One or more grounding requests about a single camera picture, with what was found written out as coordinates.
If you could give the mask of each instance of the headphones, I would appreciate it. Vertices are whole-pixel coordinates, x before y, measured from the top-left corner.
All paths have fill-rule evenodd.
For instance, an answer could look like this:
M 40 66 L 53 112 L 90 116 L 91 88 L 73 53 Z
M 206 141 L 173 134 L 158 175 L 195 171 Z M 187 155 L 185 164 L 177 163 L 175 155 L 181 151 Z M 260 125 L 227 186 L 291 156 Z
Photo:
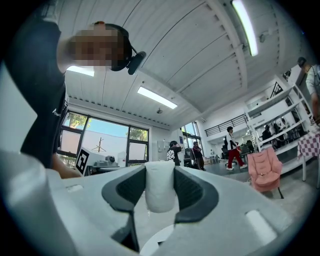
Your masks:
M 123 36 L 123 42 L 124 44 L 128 45 L 130 47 L 131 52 L 124 53 L 126 56 L 124 56 L 124 60 L 119 61 L 119 64 L 117 66 L 112 66 L 111 70 L 112 71 L 120 71 L 123 70 L 124 68 L 128 69 L 129 75 L 134 75 L 137 71 L 137 69 L 140 67 L 142 61 L 144 58 L 147 56 L 147 54 L 144 51 L 137 52 L 131 45 L 129 41 L 129 32 L 125 30 L 123 27 L 116 25 L 116 24 L 111 24 L 111 23 L 104 23 L 103 21 L 98 21 L 94 23 L 96 24 L 104 24 L 105 27 L 113 28 L 117 31 L 119 31 L 122 36 Z

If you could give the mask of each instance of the pink chair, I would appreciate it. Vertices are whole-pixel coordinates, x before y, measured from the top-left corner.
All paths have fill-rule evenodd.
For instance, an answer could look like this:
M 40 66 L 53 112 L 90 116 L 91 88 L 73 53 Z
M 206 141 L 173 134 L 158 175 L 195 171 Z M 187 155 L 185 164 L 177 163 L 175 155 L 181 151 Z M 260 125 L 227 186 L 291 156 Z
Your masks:
M 282 162 L 272 147 L 262 152 L 248 154 L 248 169 L 251 176 L 251 182 L 254 189 L 259 192 L 271 191 L 278 188 L 281 198 L 283 195 L 280 191 L 280 174 Z

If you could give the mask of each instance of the ceiling light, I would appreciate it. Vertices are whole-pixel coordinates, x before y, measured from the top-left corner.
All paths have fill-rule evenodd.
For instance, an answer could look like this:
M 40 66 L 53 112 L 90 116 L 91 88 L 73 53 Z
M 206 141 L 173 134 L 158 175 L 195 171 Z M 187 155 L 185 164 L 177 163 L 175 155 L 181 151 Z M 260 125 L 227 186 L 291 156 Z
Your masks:
M 249 19 L 246 8 L 241 0 L 233 0 L 232 5 L 239 16 L 242 26 L 244 28 L 244 32 L 246 35 L 246 39 L 248 40 L 251 56 L 258 55 L 258 47 L 254 29 L 252 27 L 251 21 Z
M 73 72 L 77 72 L 77 73 L 81 73 L 81 74 L 85 74 L 85 75 L 88 75 L 88 76 L 91 76 L 91 77 L 95 76 L 95 72 L 94 71 L 91 71 L 88 68 L 84 68 L 84 67 L 80 67 L 80 66 L 71 66 L 71 67 L 68 67 L 67 70 L 73 71 Z
M 141 94 L 143 96 L 146 96 L 156 102 L 159 102 L 171 109 L 175 109 L 178 105 L 172 103 L 171 101 L 165 99 L 164 97 L 161 97 L 160 95 L 152 92 L 152 91 L 149 91 L 143 87 L 140 87 L 139 90 L 138 90 L 138 94 Z

